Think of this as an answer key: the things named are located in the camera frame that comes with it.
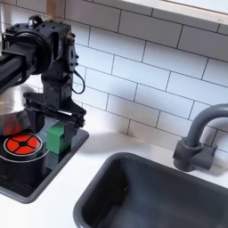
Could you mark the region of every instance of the green cube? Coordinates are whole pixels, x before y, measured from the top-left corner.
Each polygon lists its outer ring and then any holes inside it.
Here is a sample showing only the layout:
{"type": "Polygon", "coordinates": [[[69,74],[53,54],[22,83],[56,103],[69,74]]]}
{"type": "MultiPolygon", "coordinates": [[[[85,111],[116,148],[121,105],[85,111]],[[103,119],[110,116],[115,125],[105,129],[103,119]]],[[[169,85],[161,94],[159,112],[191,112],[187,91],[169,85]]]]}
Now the green cube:
{"type": "Polygon", "coordinates": [[[71,145],[71,143],[64,142],[63,137],[64,125],[58,122],[46,132],[46,149],[56,154],[64,152],[71,145]]]}

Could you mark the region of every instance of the black sink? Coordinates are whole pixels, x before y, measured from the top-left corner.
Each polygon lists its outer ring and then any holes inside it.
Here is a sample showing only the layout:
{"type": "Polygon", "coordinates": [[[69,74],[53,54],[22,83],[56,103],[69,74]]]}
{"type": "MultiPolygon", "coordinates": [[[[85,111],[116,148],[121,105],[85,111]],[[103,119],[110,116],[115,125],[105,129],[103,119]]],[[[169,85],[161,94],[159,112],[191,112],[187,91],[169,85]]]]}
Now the black sink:
{"type": "Polygon", "coordinates": [[[78,200],[74,220],[78,228],[227,228],[228,190],[119,153],[78,200]]]}

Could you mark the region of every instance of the tile wall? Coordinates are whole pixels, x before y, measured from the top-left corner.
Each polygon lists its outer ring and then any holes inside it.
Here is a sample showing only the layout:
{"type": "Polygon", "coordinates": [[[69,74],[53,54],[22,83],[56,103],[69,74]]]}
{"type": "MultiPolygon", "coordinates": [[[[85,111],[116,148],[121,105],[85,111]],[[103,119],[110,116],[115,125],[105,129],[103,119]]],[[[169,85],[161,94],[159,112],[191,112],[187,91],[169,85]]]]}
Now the tile wall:
{"type": "MultiPolygon", "coordinates": [[[[73,98],[88,124],[173,150],[199,112],[228,102],[228,27],[117,0],[58,5],[77,36],[86,90],[73,98]]],[[[2,0],[2,28],[34,13],[45,18],[45,0],[2,0]]],[[[27,83],[42,91],[40,76],[27,83]]],[[[201,142],[217,144],[216,162],[228,167],[228,119],[209,123],[201,142]]]]}

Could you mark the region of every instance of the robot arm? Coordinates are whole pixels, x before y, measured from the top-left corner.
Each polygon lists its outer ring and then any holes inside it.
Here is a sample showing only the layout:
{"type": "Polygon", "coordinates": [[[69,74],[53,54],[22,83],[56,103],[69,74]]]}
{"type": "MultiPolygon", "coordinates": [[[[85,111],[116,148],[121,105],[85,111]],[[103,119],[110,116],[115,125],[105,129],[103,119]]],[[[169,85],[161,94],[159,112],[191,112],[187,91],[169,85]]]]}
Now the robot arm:
{"type": "Polygon", "coordinates": [[[3,33],[0,57],[0,94],[24,83],[31,74],[41,74],[44,93],[24,94],[31,127],[35,133],[45,116],[65,123],[65,142],[71,142],[84,124],[86,111],[71,99],[73,72],[78,65],[75,35],[70,25],[32,16],[3,33]]]}

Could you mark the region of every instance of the toy stove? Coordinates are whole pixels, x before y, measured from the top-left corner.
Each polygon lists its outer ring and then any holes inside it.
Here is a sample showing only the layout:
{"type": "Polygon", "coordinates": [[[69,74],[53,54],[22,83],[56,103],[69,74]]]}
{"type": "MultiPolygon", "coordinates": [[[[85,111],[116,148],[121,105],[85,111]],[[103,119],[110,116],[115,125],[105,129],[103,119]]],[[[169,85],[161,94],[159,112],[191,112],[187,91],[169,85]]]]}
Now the toy stove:
{"type": "Polygon", "coordinates": [[[79,129],[71,148],[60,155],[46,149],[46,130],[56,122],[46,120],[38,134],[29,130],[0,137],[0,193],[22,203],[34,201],[88,138],[79,129]]]}

